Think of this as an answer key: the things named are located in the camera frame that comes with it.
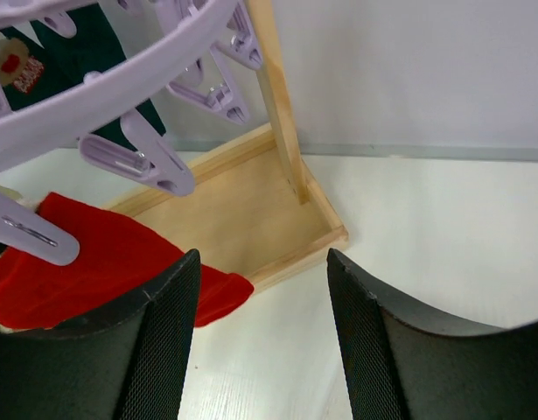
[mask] embroidered patch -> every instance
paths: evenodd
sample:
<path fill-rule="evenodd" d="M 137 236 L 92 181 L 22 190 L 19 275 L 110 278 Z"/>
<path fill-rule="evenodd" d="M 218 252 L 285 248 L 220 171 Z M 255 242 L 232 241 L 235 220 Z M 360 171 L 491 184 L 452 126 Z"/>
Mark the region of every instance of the embroidered patch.
<path fill-rule="evenodd" d="M 45 66 L 43 63 L 30 56 L 27 63 L 25 63 L 24 70 L 19 77 L 12 82 L 12 85 L 23 94 L 29 94 L 44 70 Z"/>

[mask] table surface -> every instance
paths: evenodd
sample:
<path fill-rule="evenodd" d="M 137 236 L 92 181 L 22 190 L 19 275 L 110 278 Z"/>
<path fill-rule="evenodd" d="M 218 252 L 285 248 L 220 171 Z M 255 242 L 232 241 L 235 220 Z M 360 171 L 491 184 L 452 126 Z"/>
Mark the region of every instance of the table surface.
<path fill-rule="evenodd" d="M 196 156 L 185 153 L 185 160 Z M 383 281 L 497 326 L 538 319 L 538 164 L 305 157 Z M 99 206 L 135 183 L 55 150 L 0 175 L 30 198 Z M 182 420 L 347 420 L 325 265 L 195 330 Z"/>

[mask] wooden frame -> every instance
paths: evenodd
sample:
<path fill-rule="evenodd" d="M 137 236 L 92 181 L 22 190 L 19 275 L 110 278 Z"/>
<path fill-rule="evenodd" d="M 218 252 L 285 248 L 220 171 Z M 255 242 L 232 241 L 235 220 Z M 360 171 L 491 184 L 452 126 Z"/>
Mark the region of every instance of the wooden frame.
<path fill-rule="evenodd" d="M 141 187 L 106 208 L 198 249 L 204 264 L 242 274 L 259 292 L 344 249 L 348 233 L 300 156 L 271 2 L 251 0 L 248 10 L 270 123 L 193 160 L 190 196 Z"/>

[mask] white wall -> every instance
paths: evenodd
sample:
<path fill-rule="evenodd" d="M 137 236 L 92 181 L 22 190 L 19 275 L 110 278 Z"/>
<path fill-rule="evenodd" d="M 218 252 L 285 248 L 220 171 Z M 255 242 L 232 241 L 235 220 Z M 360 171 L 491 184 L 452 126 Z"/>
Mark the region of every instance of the white wall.
<path fill-rule="evenodd" d="M 272 1 L 308 150 L 538 148 L 538 0 Z M 152 15 L 136 37 L 143 24 L 102 3 L 128 50 L 158 35 Z M 157 98 L 182 144 L 208 148 L 266 121 L 254 75 L 235 68 L 253 114 L 245 129 Z"/>

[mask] drying rack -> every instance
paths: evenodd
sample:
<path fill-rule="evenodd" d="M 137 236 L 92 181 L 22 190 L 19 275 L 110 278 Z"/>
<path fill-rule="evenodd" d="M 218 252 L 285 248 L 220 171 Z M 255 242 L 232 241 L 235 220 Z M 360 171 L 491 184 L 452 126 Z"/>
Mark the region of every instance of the drying rack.
<path fill-rule="evenodd" d="M 38 106 L 0 118 L 7 140 L 7 162 L 19 164 L 59 147 L 115 119 L 169 83 L 185 64 L 199 58 L 221 33 L 237 0 L 209 2 L 195 17 L 209 35 L 187 25 L 85 86 L 75 87 Z M 16 13 L 40 18 L 55 11 L 94 3 L 91 0 L 17 0 Z M 270 0 L 248 0 L 248 13 L 262 49 L 257 79 L 269 123 L 193 160 L 196 189 L 174 197 L 138 187 L 104 208 L 125 214 L 186 250 L 200 251 L 204 264 L 245 276 L 260 292 L 324 261 L 328 248 L 344 249 L 348 233 L 325 193 L 300 156 L 296 125 L 283 72 L 282 54 Z M 0 26 L 15 23 L 3 10 Z M 181 39 L 193 39 L 182 43 Z M 180 59 L 167 59 L 178 56 Z M 150 62 L 162 62 L 150 73 Z M 132 89 L 124 89 L 127 81 Z M 102 98 L 95 108 L 94 98 Z M 33 127 L 28 121 L 45 121 Z M 25 141 L 43 138 L 26 155 Z"/>

